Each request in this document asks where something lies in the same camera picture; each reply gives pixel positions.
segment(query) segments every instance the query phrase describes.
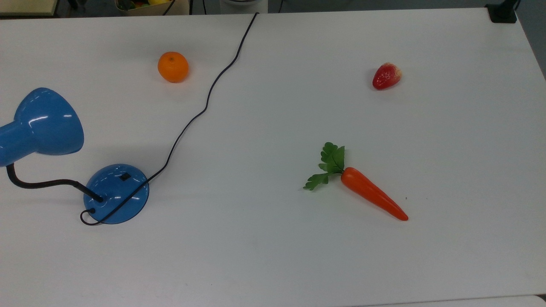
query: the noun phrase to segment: toy fruit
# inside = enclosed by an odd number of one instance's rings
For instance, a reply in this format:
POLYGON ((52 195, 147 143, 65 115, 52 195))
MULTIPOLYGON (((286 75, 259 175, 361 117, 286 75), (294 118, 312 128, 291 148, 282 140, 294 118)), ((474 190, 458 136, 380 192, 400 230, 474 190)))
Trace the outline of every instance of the toy fruit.
POLYGON ((345 146, 337 147, 337 145, 327 142, 322 148, 321 161, 323 163, 318 166, 326 173, 309 177, 304 189, 313 191, 319 184, 327 184, 328 177, 341 174, 341 182, 351 191, 390 213, 400 221, 408 220, 406 213, 394 200, 390 199, 370 179, 355 168, 345 167, 345 146))
POLYGON ((170 2, 170 0, 148 0, 150 5, 162 4, 166 2, 170 2))
POLYGON ((395 64, 385 63, 379 67, 375 76, 373 76, 372 85, 378 90, 384 90, 400 81, 402 71, 395 64))
POLYGON ((178 52, 165 52, 157 62, 159 74, 169 82, 180 82, 188 75, 189 65, 186 58, 178 52))

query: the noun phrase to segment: red strawberry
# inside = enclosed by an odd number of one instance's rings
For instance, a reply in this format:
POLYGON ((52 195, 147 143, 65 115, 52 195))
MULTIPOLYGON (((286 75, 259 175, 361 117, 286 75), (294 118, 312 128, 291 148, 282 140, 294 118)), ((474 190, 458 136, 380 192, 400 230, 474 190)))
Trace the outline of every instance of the red strawberry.
POLYGON ((391 87, 400 81, 402 71, 395 64, 385 63, 379 67, 376 75, 373 76, 373 86, 378 90, 384 90, 391 87))

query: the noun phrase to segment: lamp switch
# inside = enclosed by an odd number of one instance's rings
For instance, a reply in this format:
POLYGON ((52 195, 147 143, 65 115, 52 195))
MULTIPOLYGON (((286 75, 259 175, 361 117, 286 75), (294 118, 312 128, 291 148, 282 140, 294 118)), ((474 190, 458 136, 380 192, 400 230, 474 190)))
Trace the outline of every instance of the lamp switch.
POLYGON ((131 175, 129 173, 125 173, 120 176, 121 181, 125 181, 127 179, 131 178, 131 175))

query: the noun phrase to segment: artificial carrot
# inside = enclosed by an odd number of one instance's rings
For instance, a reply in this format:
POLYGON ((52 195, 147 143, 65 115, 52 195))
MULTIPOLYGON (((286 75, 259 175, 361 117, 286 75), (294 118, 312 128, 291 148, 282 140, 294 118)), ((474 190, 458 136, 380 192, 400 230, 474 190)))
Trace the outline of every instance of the artificial carrot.
POLYGON ((345 168, 345 147, 337 147, 327 142, 321 152, 321 160, 324 163, 318 166, 326 171, 324 174, 315 174, 307 180, 305 189, 313 190, 319 184, 327 184, 328 177, 341 174, 341 182, 351 191, 364 197, 370 203, 387 211, 401 221, 407 221, 408 216, 385 192, 381 191, 361 172, 352 167, 345 168))

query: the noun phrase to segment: carrot leaves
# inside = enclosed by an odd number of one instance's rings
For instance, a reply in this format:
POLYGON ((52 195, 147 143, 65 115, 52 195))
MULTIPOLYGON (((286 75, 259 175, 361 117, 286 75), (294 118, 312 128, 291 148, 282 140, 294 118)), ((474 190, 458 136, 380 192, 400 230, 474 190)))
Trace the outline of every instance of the carrot leaves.
POLYGON ((329 176, 343 173, 345 169, 345 146, 337 147, 327 142, 322 148, 321 161, 323 163, 319 164, 318 167, 326 173, 309 177, 304 189, 313 191, 319 184, 327 184, 329 176))

